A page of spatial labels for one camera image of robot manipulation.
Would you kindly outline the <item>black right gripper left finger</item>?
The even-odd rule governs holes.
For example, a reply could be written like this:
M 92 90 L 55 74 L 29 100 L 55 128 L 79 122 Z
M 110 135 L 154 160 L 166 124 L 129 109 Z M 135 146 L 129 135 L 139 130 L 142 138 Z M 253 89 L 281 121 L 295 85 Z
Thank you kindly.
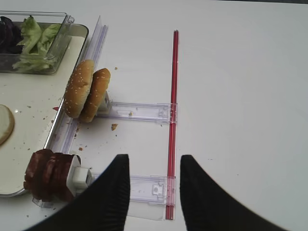
M 128 154 L 118 154 L 81 195 L 30 231 L 122 231 L 130 202 Z

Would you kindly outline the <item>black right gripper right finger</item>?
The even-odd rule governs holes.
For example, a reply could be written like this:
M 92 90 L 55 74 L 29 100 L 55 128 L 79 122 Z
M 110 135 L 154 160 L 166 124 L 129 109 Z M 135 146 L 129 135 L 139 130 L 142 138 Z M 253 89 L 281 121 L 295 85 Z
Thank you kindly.
M 189 231 L 280 231 L 223 190 L 192 155 L 180 160 L 180 203 Z

